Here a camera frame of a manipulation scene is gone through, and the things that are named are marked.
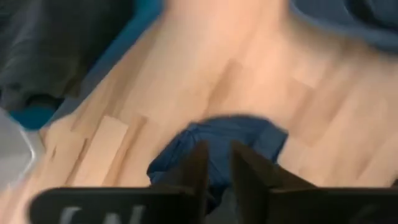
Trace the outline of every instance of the blue cloth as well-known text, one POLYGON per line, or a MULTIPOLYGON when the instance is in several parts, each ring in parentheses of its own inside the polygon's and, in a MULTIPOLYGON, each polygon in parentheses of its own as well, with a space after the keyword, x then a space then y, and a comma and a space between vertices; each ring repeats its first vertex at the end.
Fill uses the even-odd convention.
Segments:
POLYGON ((160 155, 150 164, 147 174, 152 183, 160 180, 163 173, 178 165, 190 154, 198 141, 206 140, 209 146, 209 192, 217 206, 224 190, 231 186, 230 144, 238 140, 257 153, 277 161, 287 139, 287 133, 269 121, 252 116, 228 116, 192 123, 178 134, 160 155))

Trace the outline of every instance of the blue bin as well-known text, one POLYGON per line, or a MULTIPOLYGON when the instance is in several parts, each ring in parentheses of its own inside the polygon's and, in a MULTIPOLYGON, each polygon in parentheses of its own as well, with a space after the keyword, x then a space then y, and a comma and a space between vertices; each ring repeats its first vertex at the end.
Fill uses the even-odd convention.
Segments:
POLYGON ((56 110, 44 107, 31 107, 18 112, 11 112, 11 117, 29 130, 38 130, 43 126, 74 112, 100 81, 109 73, 120 58, 137 41, 139 36, 156 20, 162 12, 162 0, 133 0, 134 17, 115 38, 104 54, 88 72, 81 83, 81 91, 77 98, 66 98, 56 110))

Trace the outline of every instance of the clothing item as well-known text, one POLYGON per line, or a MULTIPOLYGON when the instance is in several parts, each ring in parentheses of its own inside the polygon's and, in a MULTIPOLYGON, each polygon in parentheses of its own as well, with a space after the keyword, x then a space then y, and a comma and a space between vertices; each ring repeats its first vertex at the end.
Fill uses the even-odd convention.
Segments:
POLYGON ((191 153, 197 142, 206 140, 208 161, 208 212, 217 207, 226 188, 231 186, 231 141, 237 140, 253 148, 273 162, 277 161, 287 133, 269 121, 251 116, 229 116, 192 123, 175 137, 150 164, 147 174, 152 183, 191 153))
POLYGON ((79 94, 88 70, 132 17, 132 0, 0 0, 0 107, 79 94))
POLYGON ((364 39, 383 51, 398 53, 396 0, 290 0, 291 9, 321 28, 364 39))

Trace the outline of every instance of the wooden floor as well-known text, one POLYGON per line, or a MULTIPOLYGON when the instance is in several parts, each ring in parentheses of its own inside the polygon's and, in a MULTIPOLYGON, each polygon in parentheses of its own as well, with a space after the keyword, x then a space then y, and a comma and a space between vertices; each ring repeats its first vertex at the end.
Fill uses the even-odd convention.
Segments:
POLYGON ((58 186, 145 186, 190 121, 265 116, 289 130, 279 162, 322 186, 389 186, 398 173, 398 62, 320 32, 285 0, 168 0, 164 15, 78 110, 43 130, 47 153, 0 196, 0 223, 58 186))

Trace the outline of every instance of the dark blue towel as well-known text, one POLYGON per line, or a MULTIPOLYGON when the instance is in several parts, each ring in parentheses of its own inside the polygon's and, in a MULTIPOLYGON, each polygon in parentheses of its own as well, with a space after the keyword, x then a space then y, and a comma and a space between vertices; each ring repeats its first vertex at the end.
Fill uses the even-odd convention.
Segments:
POLYGON ((209 145, 209 192, 217 206, 224 190, 231 186, 229 171, 232 140, 241 141, 265 158, 277 161, 287 133, 271 122, 252 116, 228 116, 192 123, 178 134, 150 164, 147 174, 156 183, 162 174, 175 167, 198 141, 209 145))

